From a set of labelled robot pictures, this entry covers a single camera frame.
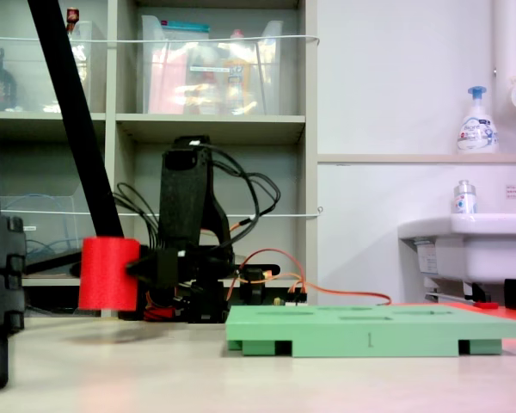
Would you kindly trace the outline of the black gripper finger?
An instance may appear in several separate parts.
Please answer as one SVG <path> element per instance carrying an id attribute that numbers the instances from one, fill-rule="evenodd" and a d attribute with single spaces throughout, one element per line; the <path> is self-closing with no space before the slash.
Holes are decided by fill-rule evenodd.
<path id="1" fill-rule="evenodd" d="M 157 279 L 157 255 L 149 254 L 126 265 L 126 273 L 142 282 L 155 282 Z"/>

